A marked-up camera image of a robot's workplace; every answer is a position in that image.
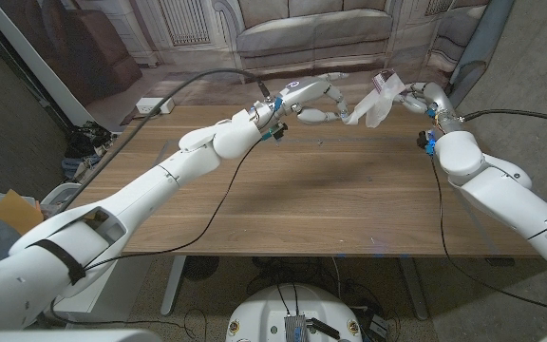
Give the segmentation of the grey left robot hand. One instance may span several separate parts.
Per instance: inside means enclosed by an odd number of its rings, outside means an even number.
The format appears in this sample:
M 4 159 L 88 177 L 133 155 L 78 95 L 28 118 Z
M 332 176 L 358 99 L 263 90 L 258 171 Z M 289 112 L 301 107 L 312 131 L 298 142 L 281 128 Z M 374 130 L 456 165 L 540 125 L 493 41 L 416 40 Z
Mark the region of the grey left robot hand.
M 349 122 L 348 104 L 342 92 L 331 81 L 348 78 L 345 72 L 330 72 L 305 77 L 288 83 L 275 95 L 273 112 L 276 118 L 295 113 L 302 124 L 323 124 L 333 121 Z M 304 103 L 328 96 L 335 101 L 337 112 L 324 112 L 304 106 Z

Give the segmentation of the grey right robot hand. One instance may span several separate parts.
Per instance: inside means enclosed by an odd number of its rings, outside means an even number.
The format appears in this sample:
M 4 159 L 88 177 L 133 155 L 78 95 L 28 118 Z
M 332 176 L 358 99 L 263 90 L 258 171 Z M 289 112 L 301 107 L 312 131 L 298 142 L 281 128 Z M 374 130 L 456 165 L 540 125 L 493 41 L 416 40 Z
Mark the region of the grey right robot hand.
M 462 130 L 453 104 L 436 83 L 411 83 L 394 97 L 394 102 L 413 113 L 427 115 L 444 134 Z

